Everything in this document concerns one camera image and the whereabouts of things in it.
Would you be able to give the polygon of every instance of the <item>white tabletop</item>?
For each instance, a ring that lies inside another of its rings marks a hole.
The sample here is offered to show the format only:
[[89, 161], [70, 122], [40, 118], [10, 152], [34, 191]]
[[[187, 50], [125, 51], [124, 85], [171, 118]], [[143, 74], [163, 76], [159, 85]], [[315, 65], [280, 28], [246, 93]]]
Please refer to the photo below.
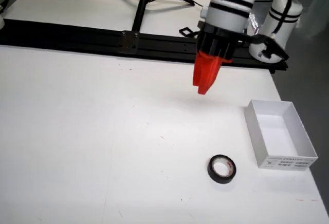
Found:
[[[137, 0], [18, 0], [6, 18], [130, 29]], [[205, 3], [208, 0], [196, 0]], [[199, 8], [148, 6], [141, 32], [197, 29]], [[280, 100], [266, 70], [0, 46], [0, 223], [328, 223], [310, 171], [257, 167], [243, 107]], [[213, 182], [207, 163], [237, 174]]]

